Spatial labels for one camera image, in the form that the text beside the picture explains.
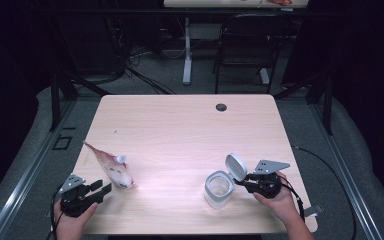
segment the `hand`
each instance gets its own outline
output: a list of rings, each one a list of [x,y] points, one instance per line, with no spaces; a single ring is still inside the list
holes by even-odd
[[[56,229],[58,240],[80,240],[87,221],[89,221],[97,208],[98,203],[93,203],[82,215],[73,218],[62,213],[61,199],[58,200],[54,205],[55,223],[58,222],[58,218],[61,216]]]
[[[286,176],[283,173],[277,172],[277,175],[281,177],[280,181],[283,184],[288,185],[287,181],[285,180]],[[272,199],[267,199],[259,193],[254,193],[254,197],[260,203],[269,207],[273,213],[285,224],[288,222],[288,220],[290,220],[291,217],[296,217],[296,215],[299,216],[294,205],[291,191],[285,187],[281,187],[279,194],[277,194],[276,197]]]

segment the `dark background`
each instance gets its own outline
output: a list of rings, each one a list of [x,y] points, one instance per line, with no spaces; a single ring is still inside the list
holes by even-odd
[[[92,7],[100,6],[97,1],[88,3]],[[161,7],[161,1],[119,3],[134,8]],[[102,32],[101,38],[91,40],[70,35],[67,28],[50,28],[46,19],[23,10],[26,7],[31,7],[28,1],[0,0],[0,182],[34,120],[38,107],[35,96],[50,85],[57,67],[84,72],[97,70],[104,74],[112,74],[122,67],[117,58],[119,52],[111,45],[111,34],[103,31],[106,23],[102,19],[87,28],[81,21],[90,19],[76,20],[83,26],[79,26],[82,31]],[[333,46],[343,30],[347,27],[352,30],[349,38],[352,47],[341,54],[333,75],[334,96],[348,110],[366,139],[373,171],[384,186],[384,2],[313,0],[309,9],[349,12],[352,17],[345,22],[304,20],[283,82],[300,81],[322,71],[329,56],[338,51]],[[132,39],[158,51],[160,24],[170,27],[170,19],[126,20],[126,30]],[[59,34],[67,38],[68,46],[56,37],[61,36]],[[85,44],[100,49],[101,55],[78,49]]]

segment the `black chair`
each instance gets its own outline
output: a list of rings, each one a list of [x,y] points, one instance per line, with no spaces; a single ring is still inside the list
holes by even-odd
[[[283,40],[291,28],[288,18],[277,15],[239,14],[221,26],[219,47],[213,66],[218,93],[220,66],[270,68],[267,92],[270,92],[276,62]]]

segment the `gray carpet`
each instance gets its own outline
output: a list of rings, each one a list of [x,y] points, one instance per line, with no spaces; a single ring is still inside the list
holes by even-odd
[[[203,44],[194,51],[192,83],[182,84],[183,57],[167,58],[155,54],[145,54],[134,69],[141,74],[164,82],[177,94],[213,93],[214,75],[212,71],[211,44]],[[281,63],[287,61],[284,53]],[[281,91],[279,79],[282,68],[276,76],[273,92]],[[135,77],[124,75],[121,79],[100,85],[114,94],[155,94],[154,90]],[[236,91],[237,86],[226,86],[226,92]],[[49,219],[45,216],[54,189],[71,173],[92,118],[99,104],[99,97],[82,86],[77,86],[81,97],[74,105],[65,103],[70,109],[67,117],[54,133],[53,141],[42,156],[43,165],[34,176],[33,184],[27,189],[14,218],[9,219],[4,228],[4,239],[45,239],[49,231]],[[250,91],[261,92],[261,86]],[[292,95],[292,98],[277,101],[290,143],[317,153],[334,169],[338,164],[326,140],[324,129],[320,127],[318,106],[307,105],[303,99],[305,90]],[[0,186],[0,213],[25,170],[37,158],[42,144],[49,139],[51,126],[50,90],[38,95],[40,108],[35,123],[26,138],[13,165]],[[358,186],[368,210],[373,217],[380,235],[384,239],[384,191],[371,171],[371,159],[364,139],[340,103],[334,101],[332,116],[333,141],[337,144],[348,168]],[[70,137],[67,150],[52,150],[56,136]],[[320,204],[325,211],[317,217],[319,228],[314,233],[317,239],[350,239],[352,235],[352,215],[345,194],[332,172],[314,156],[294,150],[304,184],[312,204]],[[370,239],[363,220],[357,218],[356,239]],[[263,235],[263,239],[287,239],[285,234]],[[107,236],[85,236],[85,239],[107,239]]]

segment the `container lid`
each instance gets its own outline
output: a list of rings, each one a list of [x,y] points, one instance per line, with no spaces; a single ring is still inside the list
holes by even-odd
[[[226,156],[226,167],[229,174],[237,181],[242,182],[248,173],[245,163],[234,153]]]

